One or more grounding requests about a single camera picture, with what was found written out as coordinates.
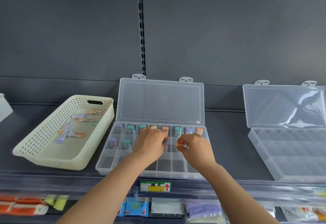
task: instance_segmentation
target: plastic box lid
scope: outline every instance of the plastic box lid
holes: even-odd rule
[[[116,121],[204,126],[204,84],[121,78]]]
[[[325,86],[243,85],[247,126],[326,128]]]

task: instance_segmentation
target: basket handle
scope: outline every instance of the basket handle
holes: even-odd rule
[[[87,100],[89,104],[103,105],[103,102],[99,100]]]

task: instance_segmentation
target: forearm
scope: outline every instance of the forearm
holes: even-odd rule
[[[99,184],[79,200],[57,224],[113,223],[125,196],[144,165],[136,154],[129,154]]]
[[[201,170],[213,187],[231,224],[279,223],[219,164]]]

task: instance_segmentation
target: hand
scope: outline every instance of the hand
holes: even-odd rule
[[[144,127],[139,133],[138,139],[134,147],[134,154],[137,154],[143,160],[146,168],[156,161],[162,154],[166,145],[163,141],[167,141],[168,133],[157,129],[155,125]]]
[[[190,166],[199,173],[207,167],[216,165],[210,142],[197,133],[182,135],[175,147],[183,154]]]

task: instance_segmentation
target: person's left hand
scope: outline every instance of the person's left hand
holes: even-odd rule
[[[167,141],[168,133],[157,129],[155,125],[144,127],[139,133],[133,154],[137,155],[144,162],[145,168],[156,161],[166,147],[163,141]]]

